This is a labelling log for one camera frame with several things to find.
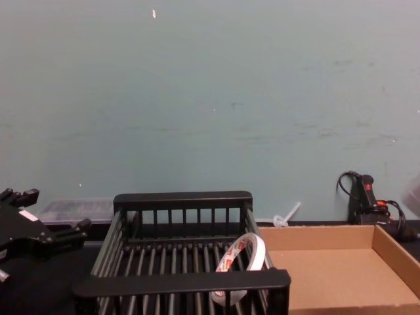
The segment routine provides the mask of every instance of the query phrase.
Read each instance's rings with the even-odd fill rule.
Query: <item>black cord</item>
[[[343,190],[343,192],[345,192],[347,195],[350,196],[350,198],[353,198],[357,201],[360,201],[359,198],[357,198],[355,195],[351,194],[344,186],[343,183],[341,182],[343,177],[348,176],[348,177],[352,177],[353,179],[357,179],[358,177],[361,176],[361,174],[355,172],[355,171],[347,171],[344,172],[343,174],[340,175],[338,181],[337,181],[337,185],[340,186],[340,188]]]
[[[406,230],[406,215],[404,214],[404,212],[401,210],[400,205],[398,204],[398,202],[394,201],[394,200],[387,200],[386,201],[387,204],[394,206],[395,208],[397,208],[398,210],[398,229],[397,229],[397,234],[402,237],[404,234],[404,231]]]

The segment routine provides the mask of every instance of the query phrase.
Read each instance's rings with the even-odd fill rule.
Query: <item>cardboard box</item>
[[[290,315],[420,315],[420,264],[378,226],[260,228]]]

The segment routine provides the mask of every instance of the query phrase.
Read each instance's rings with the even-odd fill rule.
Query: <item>black tabletop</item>
[[[309,222],[298,224],[310,225]],[[420,222],[411,226],[420,230]],[[402,245],[420,261],[420,241]],[[1,264],[0,268],[11,278],[0,284],[0,314],[74,315],[72,285],[89,275],[98,253],[98,246],[89,246],[44,262],[15,259]]]

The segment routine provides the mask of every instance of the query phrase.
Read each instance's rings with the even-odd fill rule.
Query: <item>roll of tape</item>
[[[229,271],[234,259],[239,253],[245,249],[249,244],[252,244],[252,255],[249,259],[247,270],[261,270],[263,268],[265,259],[265,244],[264,241],[254,233],[247,233],[238,238],[223,255],[216,272]],[[247,290],[230,292],[230,305],[239,302],[245,295]],[[223,291],[211,292],[211,298],[217,304],[226,306],[226,297]]]

